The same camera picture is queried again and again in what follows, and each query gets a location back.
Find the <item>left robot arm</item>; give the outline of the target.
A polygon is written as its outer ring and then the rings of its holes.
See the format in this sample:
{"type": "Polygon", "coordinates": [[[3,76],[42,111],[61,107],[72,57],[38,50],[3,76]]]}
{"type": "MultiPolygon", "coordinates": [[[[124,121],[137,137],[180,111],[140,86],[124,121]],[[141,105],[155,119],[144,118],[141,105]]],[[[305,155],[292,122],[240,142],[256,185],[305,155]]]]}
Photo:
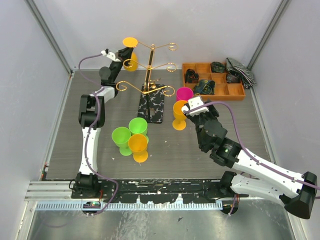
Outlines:
{"type": "Polygon", "coordinates": [[[84,57],[79,61],[78,70],[85,60],[107,57],[111,60],[109,66],[99,70],[100,83],[98,90],[80,97],[78,122],[82,130],[82,154],[78,173],[71,188],[75,194],[83,197],[95,198],[101,193],[99,183],[97,152],[101,129],[105,124],[105,103],[118,94],[116,78],[119,75],[125,60],[129,60],[134,49],[125,47],[112,52],[108,48],[101,53],[84,57]]]}

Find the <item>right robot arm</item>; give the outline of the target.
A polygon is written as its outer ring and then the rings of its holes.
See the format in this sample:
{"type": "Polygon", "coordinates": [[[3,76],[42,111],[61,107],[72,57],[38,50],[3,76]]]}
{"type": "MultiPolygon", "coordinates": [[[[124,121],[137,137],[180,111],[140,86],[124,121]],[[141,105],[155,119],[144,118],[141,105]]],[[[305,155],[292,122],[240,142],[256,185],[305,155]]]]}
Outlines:
{"type": "Polygon", "coordinates": [[[308,220],[317,191],[317,176],[299,173],[265,160],[244,147],[241,140],[227,138],[228,131],[218,121],[213,103],[191,107],[186,103],[183,114],[195,124],[198,147],[218,165],[230,168],[219,184],[225,197],[252,195],[273,201],[290,214],[308,220]]]}

